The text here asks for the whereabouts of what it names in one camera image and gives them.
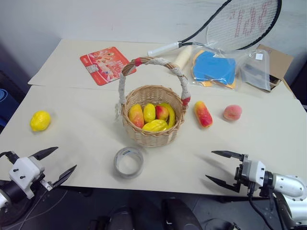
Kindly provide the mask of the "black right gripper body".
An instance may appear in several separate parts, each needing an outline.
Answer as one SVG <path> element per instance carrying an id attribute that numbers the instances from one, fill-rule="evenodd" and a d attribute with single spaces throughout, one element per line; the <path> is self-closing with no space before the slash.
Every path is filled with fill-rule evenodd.
<path id="1" fill-rule="evenodd" d="M 241 185 L 249 187 L 249 171 L 250 171 L 250 160 L 248 155 L 244 154 L 240 159 L 242 163 L 236 168 L 235 180 L 236 180 L 236 192 L 240 192 Z"/>

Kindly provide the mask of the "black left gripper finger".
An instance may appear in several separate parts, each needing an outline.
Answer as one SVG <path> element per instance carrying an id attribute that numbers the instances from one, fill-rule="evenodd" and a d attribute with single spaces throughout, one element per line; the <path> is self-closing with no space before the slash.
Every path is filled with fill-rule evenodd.
<path id="1" fill-rule="evenodd" d="M 58 186 L 62 185 L 70 177 L 70 175 L 73 173 L 73 171 L 75 170 L 76 167 L 77 167 L 77 165 L 74 165 L 71 168 L 69 168 L 68 170 L 66 170 L 64 173 L 62 173 L 59 176 L 59 179 L 56 182 L 53 183 L 53 187 L 58 187 Z"/>
<path id="2" fill-rule="evenodd" d="M 57 149 L 58 147 L 50 147 L 47 149 L 43 149 L 31 155 L 31 157 L 34 157 L 36 160 L 40 161 L 44 159 L 45 157 L 49 156 L 51 153 L 53 153 Z"/>

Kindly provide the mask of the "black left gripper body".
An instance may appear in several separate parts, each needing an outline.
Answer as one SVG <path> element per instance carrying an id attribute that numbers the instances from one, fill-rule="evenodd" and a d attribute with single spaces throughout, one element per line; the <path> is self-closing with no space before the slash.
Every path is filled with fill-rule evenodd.
<path id="1" fill-rule="evenodd" d="M 45 174 L 44 174 L 45 167 L 35 157 L 31 156 L 29 157 L 29 159 L 39 170 L 38 176 L 35 176 L 33 180 L 31 189 L 38 190 L 39 188 L 45 188 L 47 191 L 51 191 L 54 188 L 54 186 L 51 181 L 47 182 L 45 180 Z"/>

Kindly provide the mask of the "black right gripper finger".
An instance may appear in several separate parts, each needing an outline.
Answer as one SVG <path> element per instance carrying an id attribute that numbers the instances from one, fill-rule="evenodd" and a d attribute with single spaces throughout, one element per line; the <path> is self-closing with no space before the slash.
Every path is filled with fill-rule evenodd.
<path id="1" fill-rule="evenodd" d="M 227 150 L 213 150 L 212 153 L 217 154 L 219 156 L 226 157 L 226 158 L 233 157 L 233 158 L 239 159 L 240 161 L 243 161 L 244 159 L 243 154 L 239 154 L 239 153 L 235 153 L 235 152 L 231 152 Z"/>
<path id="2" fill-rule="evenodd" d="M 226 181 L 223 181 L 221 179 L 205 175 L 208 179 L 219 185 L 220 187 L 226 188 L 228 190 L 234 191 L 239 193 L 240 192 L 240 182 L 236 181 L 236 183 L 233 183 L 233 185 L 227 184 Z"/>

